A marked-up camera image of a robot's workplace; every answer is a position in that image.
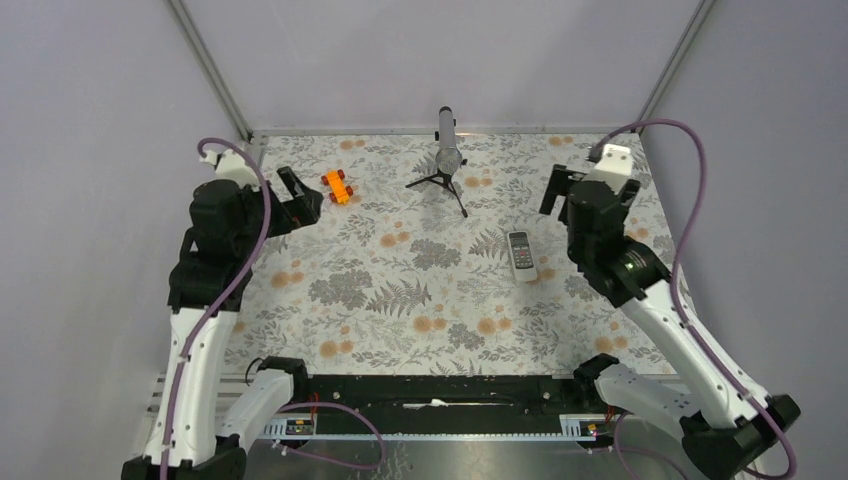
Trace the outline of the white air conditioner remote control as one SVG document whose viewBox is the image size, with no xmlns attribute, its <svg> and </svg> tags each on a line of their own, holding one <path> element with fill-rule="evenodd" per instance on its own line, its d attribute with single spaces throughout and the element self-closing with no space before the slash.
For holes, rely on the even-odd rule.
<svg viewBox="0 0 848 480">
<path fill-rule="evenodd" d="M 526 231 L 506 233 L 510 262 L 515 279 L 529 283 L 538 279 L 535 257 Z"/>
</svg>

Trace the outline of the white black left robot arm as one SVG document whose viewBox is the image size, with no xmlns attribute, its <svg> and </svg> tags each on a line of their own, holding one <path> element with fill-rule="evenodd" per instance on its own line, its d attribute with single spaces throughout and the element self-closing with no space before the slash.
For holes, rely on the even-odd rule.
<svg viewBox="0 0 848 480">
<path fill-rule="evenodd" d="M 259 376 L 223 417 L 217 415 L 226 345 L 252 265 L 270 237 L 314 225 L 322 196 L 288 167 L 277 174 L 291 194 L 215 179 L 197 187 L 177 265 L 169 276 L 171 346 L 163 398 L 143 452 L 122 466 L 124 479 L 241 479 L 247 453 L 282 407 L 309 401 L 301 360 L 268 357 Z"/>
</svg>

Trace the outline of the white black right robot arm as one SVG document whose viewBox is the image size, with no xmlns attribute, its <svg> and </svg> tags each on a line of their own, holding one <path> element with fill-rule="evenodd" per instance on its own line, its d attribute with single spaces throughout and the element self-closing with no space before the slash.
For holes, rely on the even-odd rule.
<svg viewBox="0 0 848 480">
<path fill-rule="evenodd" d="M 565 203 L 567 254 L 590 287 L 634 322 L 687 387 L 673 390 L 597 355 L 576 370 L 575 402 L 597 412 L 605 405 L 648 421 L 679 441 L 709 479 L 730 479 L 775 445 L 785 448 L 788 476 L 797 459 L 786 432 L 800 408 L 787 394 L 771 395 L 734 362 L 686 306 L 671 272 L 624 223 L 640 188 L 629 176 L 604 181 L 563 165 L 552 169 L 540 211 Z"/>
</svg>

